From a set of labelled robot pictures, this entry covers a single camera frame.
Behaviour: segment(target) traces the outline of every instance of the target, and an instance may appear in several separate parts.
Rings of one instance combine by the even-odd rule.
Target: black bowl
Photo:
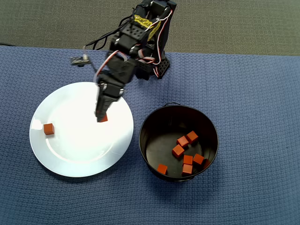
[[[172,149],[176,141],[191,131],[199,136],[189,144],[184,155],[202,155],[201,166],[193,166],[190,176],[182,176],[183,156],[176,158]],[[165,105],[155,110],[144,121],[140,131],[140,150],[149,169],[159,178],[168,181],[186,181],[205,171],[218,152],[218,134],[210,119],[199,110],[182,105]],[[159,164],[168,166],[167,175],[156,169]]]

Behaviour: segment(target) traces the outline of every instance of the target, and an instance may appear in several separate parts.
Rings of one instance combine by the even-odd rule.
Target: blue tablecloth
[[[162,80],[126,86],[135,129],[125,155],[74,179],[36,160],[29,126],[50,93],[92,81],[90,66],[70,65],[81,55],[0,47],[0,224],[300,224],[300,57],[168,53]],[[219,134],[215,162],[188,182],[155,177],[138,147],[142,122],[168,102],[204,112]]]

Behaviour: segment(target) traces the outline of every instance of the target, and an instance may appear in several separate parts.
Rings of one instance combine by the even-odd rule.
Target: orange cube
[[[183,164],[182,167],[182,175],[192,175],[193,172],[193,166],[192,165],[188,165],[188,164]]]
[[[168,169],[168,167],[166,165],[159,164],[158,168],[157,168],[157,171],[164,174],[164,175],[166,175],[167,174],[167,169]]]
[[[193,157],[184,155],[183,157],[183,164],[192,165],[193,164]]]
[[[199,154],[195,154],[195,156],[193,158],[193,162],[195,162],[196,164],[199,164],[199,165],[201,165],[203,160],[204,160],[204,157],[200,156]]]
[[[180,144],[181,145],[181,147],[187,147],[187,145],[188,145],[188,140],[186,139],[186,137],[185,136],[182,136],[181,138],[179,138],[179,139],[177,139],[177,142],[176,142],[177,144]]]
[[[100,123],[106,122],[106,121],[108,121],[107,114],[105,114],[105,116],[104,116],[103,119],[100,121]]]
[[[192,131],[187,134],[187,140],[188,142],[190,142],[190,144],[192,144],[198,140],[198,135],[194,131]]]
[[[54,134],[54,126],[52,123],[44,124],[44,133],[45,133],[45,135],[53,135]]]
[[[173,148],[172,153],[176,158],[179,158],[184,153],[184,149],[178,144]]]

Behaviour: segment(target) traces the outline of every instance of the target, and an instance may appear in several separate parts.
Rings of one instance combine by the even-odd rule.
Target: floor
[[[175,0],[167,52],[300,55],[299,0]],[[141,0],[1,0],[0,42],[82,48]]]

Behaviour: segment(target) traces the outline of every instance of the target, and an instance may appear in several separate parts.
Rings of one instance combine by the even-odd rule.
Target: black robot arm
[[[106,43],[107,37],[114,34],[107,59],[94,76],[99,86],[95,111],[98,122],[105,117],[110,104],[122,96],[125,84],[133,75],[145,80],[150,75],[159,79],[164,76],[170,66],[164,48],[175,8],[176,3],[172,1],[143,0],[116,30],[86,45],[95,49],[99,40],[105,38]]]

